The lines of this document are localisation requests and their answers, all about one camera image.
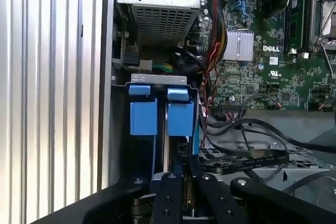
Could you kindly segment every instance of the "dell logo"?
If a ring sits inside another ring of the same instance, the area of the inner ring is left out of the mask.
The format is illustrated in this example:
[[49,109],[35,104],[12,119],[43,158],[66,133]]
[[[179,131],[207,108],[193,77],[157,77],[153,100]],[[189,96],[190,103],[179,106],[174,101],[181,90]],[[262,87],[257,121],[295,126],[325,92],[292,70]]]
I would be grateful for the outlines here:
[[263,46],[264,52],[280,52],[279,47]]

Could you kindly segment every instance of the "black bracket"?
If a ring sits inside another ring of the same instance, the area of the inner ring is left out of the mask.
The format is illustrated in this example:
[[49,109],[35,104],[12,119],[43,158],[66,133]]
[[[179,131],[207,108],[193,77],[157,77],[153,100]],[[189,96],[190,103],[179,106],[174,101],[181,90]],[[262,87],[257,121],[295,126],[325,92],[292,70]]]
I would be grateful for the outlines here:
[[230,188],[254,216],[267,216],[275,223],[336,223],[336,214],[249,178],[232,180]]
[[249,223],[225,185],[212,174],[203,174],[198,156],[189,157],[192,175],[204,198],[209,203],[212,214],[218,224]]
[[149,188],[142,177],[129,178],[49,214],[32,224],[111,223],[128,210],[129,200],[141,196]]
[[174,173],[162,176],[156,193],[151,224],[182,223],[183,177]]

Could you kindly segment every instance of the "blue connector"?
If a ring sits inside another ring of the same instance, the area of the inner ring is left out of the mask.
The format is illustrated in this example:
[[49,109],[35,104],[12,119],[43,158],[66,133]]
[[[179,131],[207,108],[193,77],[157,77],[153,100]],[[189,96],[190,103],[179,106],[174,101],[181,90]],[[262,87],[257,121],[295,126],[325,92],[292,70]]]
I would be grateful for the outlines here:
[[250,18],[250,16],[246,12],[246,3],[245,1],[239,0],[233,5],[233,10],[238,10],[242,12],[243,16],[246,18]]

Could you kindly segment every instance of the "blue plastic clip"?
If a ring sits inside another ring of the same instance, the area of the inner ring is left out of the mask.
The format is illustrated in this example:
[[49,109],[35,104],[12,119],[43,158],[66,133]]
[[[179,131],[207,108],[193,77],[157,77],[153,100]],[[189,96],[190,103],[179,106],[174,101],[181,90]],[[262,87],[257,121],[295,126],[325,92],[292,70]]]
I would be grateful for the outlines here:
[[170,101],[189,101],[188,89],[168,89],[168,100]]
[[128,89],[129,95],[150,95],[151,86],[149,85],[130,85]]

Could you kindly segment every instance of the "blue latch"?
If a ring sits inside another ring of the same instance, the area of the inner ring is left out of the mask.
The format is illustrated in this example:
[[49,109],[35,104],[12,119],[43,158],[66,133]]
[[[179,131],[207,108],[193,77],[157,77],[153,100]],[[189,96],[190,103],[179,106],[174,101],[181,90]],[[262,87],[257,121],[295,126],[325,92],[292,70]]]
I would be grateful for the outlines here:
[[167,115],[168,136],[192,136],[194,103],[169,103]]
[[130,85],[128,89],[129,95],[150,95],[151,86],[149,85]]
[[189,101],[188,89],[168,89],[167,98],[170,101]]
[[157,135],[158,100],[154,102],[131,102],[131,135]]

